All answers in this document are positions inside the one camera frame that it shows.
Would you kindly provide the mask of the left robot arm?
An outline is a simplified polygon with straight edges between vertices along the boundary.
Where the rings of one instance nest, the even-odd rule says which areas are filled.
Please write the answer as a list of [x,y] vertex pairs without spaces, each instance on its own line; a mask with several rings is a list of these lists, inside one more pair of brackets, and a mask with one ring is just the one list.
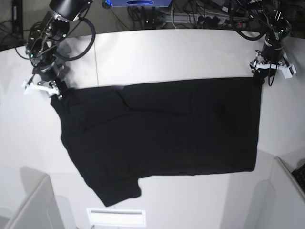
[[[258,22],[261,27],[258,36],[247,36],[237,27],[234,17],[238,10]],[[267,79],[268,85],[272,86],[277,71],[282,71],[285,78],[292,78],[296,74],[294,65],[288,61],[283,43],[291,32],[291,24],[271,0],[237,0],[230,10],[229,20],[234,30],[248,41],[257,41],[264,37],[262,50],[256,50],[255,59],[250,62],[256,81],[263,84]]]

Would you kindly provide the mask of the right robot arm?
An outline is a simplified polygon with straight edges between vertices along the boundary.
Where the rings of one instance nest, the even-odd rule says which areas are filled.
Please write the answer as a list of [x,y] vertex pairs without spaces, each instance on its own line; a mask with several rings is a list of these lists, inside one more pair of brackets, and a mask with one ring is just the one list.
[[[32,75],[39,75],[41,80],[38,83],[34,83],[33,78],[26,81],[23,85],[26,93],[44,91],[50,97],[62,99],[62,94],[67,89],[63,80],[66,62],[83,57],[95,41],[95,27],[85,17],[92,3],[91,0],[52,0],[49,4],[51,11],[47,12],[41,22],[31,27],[25,53],[33,66]],[[70,23],[73,21],[84,22],[90,27],[91,40],[82,53],[69,57],[60,54],[57,49],[72,33]]]

